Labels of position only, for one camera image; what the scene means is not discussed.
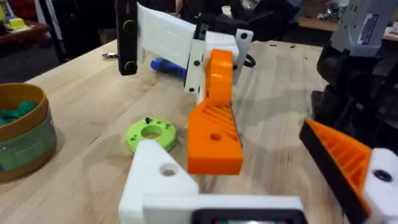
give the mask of blue object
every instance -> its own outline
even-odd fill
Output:
[[[163,72],[176,77],[184,78],[187,76],[187,70],[174,64],[164,58],[157,58],[150,63],[150,67],[156,72]]]

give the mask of orange bracket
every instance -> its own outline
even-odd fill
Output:
[[[188,117],[188,172],[235,175],[242,166],[242,145],[231,109],[233,54],[213,50],[206,67],[204,100]]]

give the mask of green 3d printed disk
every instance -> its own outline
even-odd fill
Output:
[[[126,136],[127,145],[130,151],[135,153],[141,140],[153,139],[170,152],[177,143],[176,133],[172,123],[159,118],[146,118],[129,128]]]

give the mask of wooden table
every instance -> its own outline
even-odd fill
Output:
[[[50,31],[50,26],[45,24],[39,24],[33,21],[25,21],[25,24],[27,26],[31,26],[32,29],[15,33],[7,33],[6,35],[0,35],[0,44],[34,38]]]
[[[298,22],[299,26],[301,26],[301,27],[306,27],[306,28],[311,28],[311,29],[320,29],[320,30],[331,31],[331,32],[336,31],[337,25],[338,25],[335,22],[321,21],[316,18],[306,18],[306,17],[299,17],[297,19],[297,22]],[[398,38],[395,37],[394,35],[385,35],[383,37],[383,39],[398,41]]]
[[[206,191],[298,195],[310,223],[341,223],[340,206],[299,140],[311,91],[325,86],[316,70],[321,48],[292,45],[252,44],[257,65],[244,68],[233,90],[243,167],[237,176],[207,178]],[[29,81],[48,94],[58,150],[41,170],[0,185],[0,223],[117,223],[132,160],[124,135],[148,116],[177,127],[171,155],[186,166],[195,96],[183,92],[183,81],[151,70],[151,57],[137,75],[121,76],[117,61],[101,56],[115,51],[111,42]]]

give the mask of label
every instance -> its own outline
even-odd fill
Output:
[[[379,19],[378,14],[368,14],[362,25],[361,32],[359,33],[357,44],[366,45],[369,43],[373,29],[376,26],[376,22]]]
[[[51,113],[34,129],[4,142],[0,142],[0,172],[28,164],[57,143]]]

